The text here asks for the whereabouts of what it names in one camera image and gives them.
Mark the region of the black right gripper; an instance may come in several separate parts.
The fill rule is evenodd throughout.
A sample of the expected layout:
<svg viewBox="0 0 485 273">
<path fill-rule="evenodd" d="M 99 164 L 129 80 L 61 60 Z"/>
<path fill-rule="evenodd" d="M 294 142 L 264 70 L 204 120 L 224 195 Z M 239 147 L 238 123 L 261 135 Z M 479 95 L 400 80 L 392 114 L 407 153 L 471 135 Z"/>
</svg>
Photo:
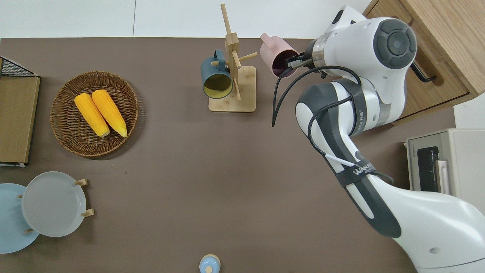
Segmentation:
<svg viewBox="0 0 485 273">
<path fill-rule="evenodd" d="M 317 41 L 317 39 L 312 40 L 308 44 L 303 55 L 295 55 L 286 59 L 286 63 L 290 63 L 291 69 L 298 69 L 299 67 L 306 67 L 308 69 L 316 68 L 315 62 L 317 64 L 319 62 L 318 59 L 314 59 L 314 47 Z"/>
</svg>

